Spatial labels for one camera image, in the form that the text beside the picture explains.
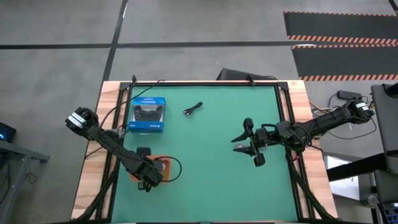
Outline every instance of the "desk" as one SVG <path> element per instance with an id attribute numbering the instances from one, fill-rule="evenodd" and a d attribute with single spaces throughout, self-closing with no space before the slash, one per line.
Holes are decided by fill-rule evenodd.
<path id="1" fill-rule="evenodd" d="M 201 82 L 228 82 L 228 83 L 242 83 L 247 81 L 192 81 L 192 83 L 201 83 Z M 290 99 L 293 106 L 293 112 L 295 116 L 295 120 L 297 122 L 304 122 L 312 118 L 310 112 L 310 106 L 308 103 L 307 93 L 305 91 L 305 86 L 303 81 L 287 81 L 289 84 L 289 93 Z M 99 120 L 101 121 L 104 115 L 116 105 L 116 100 L 118 98 L 120 82 L 104 82 L 103 88 L 101 90 L 101 95 L 99 98 L 99 103 L 97 107 L 97 114 L 99 116 Z M 285 118 L 288 119 L 289 113 L 287 112 L 286 104 L 283 101 L 284 97 L 282 97 L 282 104 L 284 106 Z M 118 124 L 123 123 L 124 117 L 124 108 L 125 105 L 122 105 L 119 111 L 119 122 Z M 113 114 L 109 116 L 104 124 L 104 128 L 110 129 L 113 123 Z M 89 142 L 87 153 L 99 148 L 99 145 L 95 142 Z M 93 154 L 85 161 L 80 177 L 80 183 L 78 186 L 78 191 L 76 194 L 75 204 L 73 206 L 72 216 L 71 218 L 76 218 L 80 214 L 84 212 L 86 207 L 91 203 L 94 199 L 95 195 L 100 189 L 101 179 L 103 176 L 103 167 L 106 160 L 106 151 L 100 150 Z M 323 163 L 322 154 L 320 151 L 313 148 L 306 148 L 303 154 L 303 160 L 305 163 L 305 170 L 307 173 L 308 182 L 312 192 L 315 194 L 320 203 L 326 208 L 326 210 L 332 214 L 333 216 L 337 216 L 335 204 L 333 201 L 333 197 L 331 194 L 329 181 L 327 179 L 325 165 Z M 109 196 L 111 191 L 108 192 L 105 203 L 103 206 L 102 216 L 106 217 L 109 206 Z M 299 190 L 300 201 L 303 210 L 303 216 L 308 216 L 308 210 L 306 206 L 306 200 L 304 194 Z"/>

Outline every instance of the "blue box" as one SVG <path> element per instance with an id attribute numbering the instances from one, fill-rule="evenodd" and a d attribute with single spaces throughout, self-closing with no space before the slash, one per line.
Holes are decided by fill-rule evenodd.
<path id="1" fill-rule="evenodd" d="M 164 127 L 164 97 L 137 97 L 132 101 L 129 130 L 134 133 L 162 133 Z"/>

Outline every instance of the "concrete floor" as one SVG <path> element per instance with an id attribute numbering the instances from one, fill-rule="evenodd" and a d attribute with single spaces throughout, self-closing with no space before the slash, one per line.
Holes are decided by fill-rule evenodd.
<path id="1" fill-rule="evenodd" d="M 0 45 L 110 43 L 122 0 L 0 0 Z M 283 11 L 393 14 L 386 0 L 130 0 L 119 39 L 126 42 L 287 40 Z M 18 130 L 16 144 L 51 154 L 34 164 L 11 223 L 67 221 L 87 142 L 65 127 L 79 106 L 94 108 L 108 49 L 0 50 L 0 121 Z M 298 79 L 289 47 L 118 49 L 110 80 L 213 80 L 227 67 Z M 326 106 L 337 90 L 369 94 L 380 81 L 308 82 L 308 97 Z M 342 126 L 355 136 L 372 124 Z M 324 136 L 325 151 L 370 156 L 379 133 L 352 141 Z M 370 222 L 370 211 L 336 200 L 339 216 Z"/>

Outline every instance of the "orange and black striped mat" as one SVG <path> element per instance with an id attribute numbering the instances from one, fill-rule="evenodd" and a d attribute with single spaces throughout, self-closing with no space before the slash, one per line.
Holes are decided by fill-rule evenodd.
<path id="1" fill-rule="evenodd" d="M 398 80 L 398 45 L 293 46 L 298 76 L 305 81 Z"/>
<path id="2" fill-rule="evenodd" d="M 377 14 L 284 12 L 291 40 L 398 44 L 398 17 Z"/>

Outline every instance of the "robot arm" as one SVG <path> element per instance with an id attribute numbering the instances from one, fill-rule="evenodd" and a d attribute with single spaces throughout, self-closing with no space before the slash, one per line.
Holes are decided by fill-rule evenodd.
<path id="1" fill-rule="evenodd" d="M 105 131 L 98 124 L 98 116 L 88 108 L 79 107 L 65 120 L 67 127 L 87 140 L 95 140 L 104 149 L 114 154 L 126 170 L 139 180 L 156 187 L 163 180 L 162 161 L 151 160 L 146 156 L 128 151 L 121 146 L 118 134 Z"/>
<path id="2" fill-rule="evenodd" d="M 243 134 L 232 142 L 250 138 L 250 146 L 238 145 L 234 151 L 254 156 L 254 164 L 262 166 L 266 162 L 264 155 L 259 152 L 262 147 L 281 144 L 291 150 L 302 152 L 315 136 L 324 135 L 327 131 L 345 123 L 366 123 L 373 115 L 374 112 L 369 110 L 362 100 L 351 100 L 333 112 L 307 122 L 282 121 L 277 124 L 262 124 L 255 132 L 252 130 L 254 125 L 251 118 L 246 118 L 243 123 Z M 272 127 L 274 130 L 268 131 L 266 127 Z"/>

